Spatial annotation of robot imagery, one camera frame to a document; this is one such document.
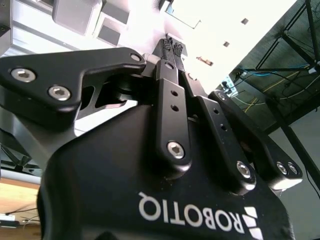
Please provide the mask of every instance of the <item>metal frame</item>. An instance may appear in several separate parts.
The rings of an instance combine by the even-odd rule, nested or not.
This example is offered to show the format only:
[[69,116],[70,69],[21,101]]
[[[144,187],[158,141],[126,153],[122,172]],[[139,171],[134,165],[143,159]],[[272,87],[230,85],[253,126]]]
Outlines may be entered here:
[[[295,24],[295,22],[299,19],[299,17],[304,13],[305,10],[307,11],[315,59],[313,59],[302,48],[300,48],[287,34],[288,31]],[[276,47],[278,46],[278,44],[280,43],[281,40],[284,40],[310,66],[308,68],[261,68],[262,65],[266,62],[266,60],[270,57],[272,52],[276,49]],[[280,33],[280,37],[278,37],[273,42],[271,47],[264,54],[264,56],[259,61],[259,63],[256,65],[256,67],[255,68],[242,68],[242,69],[236,68],[236,70],[237,71],[246,71],[246,72],[257,72],[257,73],[259,73],[259,72],[274,72],[274,71],[277,71],[277,72],[300,71],[300,72],[302,72],[302,71],[308,71],[310,68],[313,68],[319,60],[320,60],[320,53],[319,53],[317,36],[316,36],[316,32],[315,32],[315,24],[314,24],[314,19],[313,19],[313,15],[312,15],[311,2],[310,2],[310,0],[305,0],[305,2],[302,4],[302,6],[299,8],[299,10],[296,12],[296,14],[290,20],[290,22],[285,26],[283,32]]]
[[0,57],[13,43],[12,0],[0,0]]

